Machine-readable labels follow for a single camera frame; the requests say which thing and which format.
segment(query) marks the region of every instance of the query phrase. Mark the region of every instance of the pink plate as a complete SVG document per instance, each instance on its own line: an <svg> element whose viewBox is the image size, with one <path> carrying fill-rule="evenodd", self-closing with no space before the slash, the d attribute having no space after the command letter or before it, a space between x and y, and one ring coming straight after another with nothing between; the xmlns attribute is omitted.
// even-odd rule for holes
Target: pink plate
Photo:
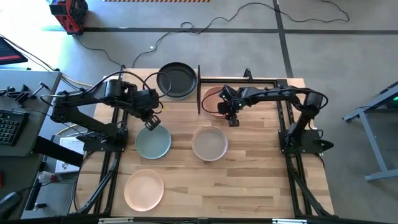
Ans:
<svg viewBox="0 0 398 224"><path fill-rule="evenodd" d="M130 208L138 212L153 209L162 199L163 180L152 170L139 170L127 180L124 186L124 199Z"/></svg>

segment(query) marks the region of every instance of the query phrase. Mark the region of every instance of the gray floor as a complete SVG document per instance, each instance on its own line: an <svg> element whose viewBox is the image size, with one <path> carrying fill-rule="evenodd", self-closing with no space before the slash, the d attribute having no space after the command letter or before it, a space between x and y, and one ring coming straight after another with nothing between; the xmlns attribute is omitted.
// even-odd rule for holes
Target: gray floor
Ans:
<svg viewBox="0 0 398 224"><path fill-rule="evenodd" d="M24 2L25 13L14 14L16 2ZM58 67L81 82L95 83L119 67L101 52L84 49L64 32L44 32L43 27L57 26L46 1L9 1L0 6L2 18L15 17L12 24L0 24L2 34L30 50L47 63ZM212 3L131 3L88 1L87 27L179 27L190 21L206 26L216 16L231 17L238 7L251 1L213 0ZM259 1L272 5L272 1ZM344 18L331 4L319 0L279 0L281 10L293 18L318 17L325 20ZM398 29L397 1L333 1L350 14L350 22L323 24L294 23L282 16L285 29L374 30ZM265 7L249 6L227 24L218 21L213 27L276 29L275 13ZM111 58L130 67L134 58L150 50L163 33L155 32L86 32L80 39L88 47L102 48ZM398 178L366 182L364 174L377 172L371 147L362 124L345 124L341 117L361 106L380 90L397 80L398 41L396 35L286 35L295 78L304 78L306 86L325 93L330 104L317 116L315 124L325 131L325 139L335 147L325 153L326 176L335 213L358 218L396 223L398 220ZM241 76L246 67L255 77L286 77L278 34L175 34L166 37L156 53L141 57L136 67L159 68L167 62L201 65L203 75ZM34 69L42 68L28 63ZM94 106L84 112L92 115ZM63 128L46 120L41 135L49 138ZM389 165L397 168L398 153L385 151ZM49 170L54 162L50 161ZM25 212L24 218L65 214L70 202L70 184L54 184L40 192L38 202L49 207Z"/></svg>

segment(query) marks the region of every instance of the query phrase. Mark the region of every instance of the black pan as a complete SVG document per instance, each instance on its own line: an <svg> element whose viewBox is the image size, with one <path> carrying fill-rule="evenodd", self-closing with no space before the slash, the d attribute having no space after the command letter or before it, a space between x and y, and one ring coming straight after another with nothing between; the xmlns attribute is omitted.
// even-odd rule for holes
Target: black pan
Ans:
<svg viewBox="0 0 398 224"><path fill-rule="evenodd" d="M197 75L195 71L180 62L168 63L159 72L166 73L170 77L172 88L167 96L172 98L185 98L191 94L197 86ZM157 86L166 93L170 88L169 79L165 75L157 75Z"/></svg>

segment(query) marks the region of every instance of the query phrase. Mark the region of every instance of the white paper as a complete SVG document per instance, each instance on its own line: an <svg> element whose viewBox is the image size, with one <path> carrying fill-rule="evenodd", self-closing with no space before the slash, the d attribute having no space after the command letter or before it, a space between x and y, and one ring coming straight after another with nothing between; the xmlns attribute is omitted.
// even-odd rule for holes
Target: white paper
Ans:
<svg viewBox="0 0 398 224"><path fill-rule="evenodd" d="M75 137L67 137L61 138L60 146L63 146L67 149L75 151L83 155L83 146L85 144L82 141L77 140ZM63 161L57 161L57 165L55 166L55 173L56 174L64 174L67 172L78 172L79 167L67 164Z"/></svg>

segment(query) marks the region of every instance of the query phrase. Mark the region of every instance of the desk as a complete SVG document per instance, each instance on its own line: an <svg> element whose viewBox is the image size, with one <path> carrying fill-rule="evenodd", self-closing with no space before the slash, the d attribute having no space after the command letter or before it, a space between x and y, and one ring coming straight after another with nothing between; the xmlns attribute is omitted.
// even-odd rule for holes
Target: desk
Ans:
<svg viewBox="0 0 398 224"><path fill-rule="evenodd" d="M142 78L156 69L128 69ZM123 80L137 84L134 77ZM289 85L304 87L303 79L287 79ZM155 78L148 82L155 88ZM222 84L201 85L203 99L207 89ZM230 84L231 87L259 84ZM271 218L293 217L292 199L284 155L279 152L279 117L276 102L259 103L238 114L240 127L228 127L227 120L216 118L203 110L198 114L196 97L182 101L162 98L165 109L159 114L161 125L172 134L172 145L166 155L157 160L142 158L136 151L134 140L144 124L129 117L129 139L122 153L111 216L130 217L222 217ZM97 105L95 118L109 123L113 109ZM294 110L295 118L299 112ZM192 151L191 139L195 131L204 126L216 126L228 137L227 153L218 161L204 162ZM76 200L82 205L93 193L100 178L103 153L96 152L85 162L77 184ZM325 172L319 158L302 155L307 185L324 208L333 213ZM137 170L151 169L163 179L165 193L154 209L136 212L124 200L124 184ZM104 207L107 190L103 197ZM298 197L303 209L302 194Z"/></svg>
<svg viewBox="0 0 398 224"><path fill-rule="evenodd" d="M42 90L38 94L54 94L59 81L61 73L59 72L33 72L27 70L0 70L1 88L13 86L17 91L22 87L22 84L27 85L30 90L34 91L39 87L39 82L43 82L49 86L50 91ZM16 107L14 99L0 96L0 109L11 110ZM28 100L24 106L34 110L47 113L49 106L41 102L39 99ZM19 157L4 157L0 152L0 170L4 173L4 186L0 189L0 198L3 198L11 192L16 192L25 187L33 186L36 179L37 171L42 163L42 155L31 154L30 151L34 147L36 137L39 135L40 129L43 125L45 115L35 111L25 111L30 113L29 120L24 131L19 136L18 143L14 147L0 146L0 151L12 150L15 156ZM29 195L29 190L21 194L22 200L11 214L10 219L19 219L25 208L25 204Z"/></svg>

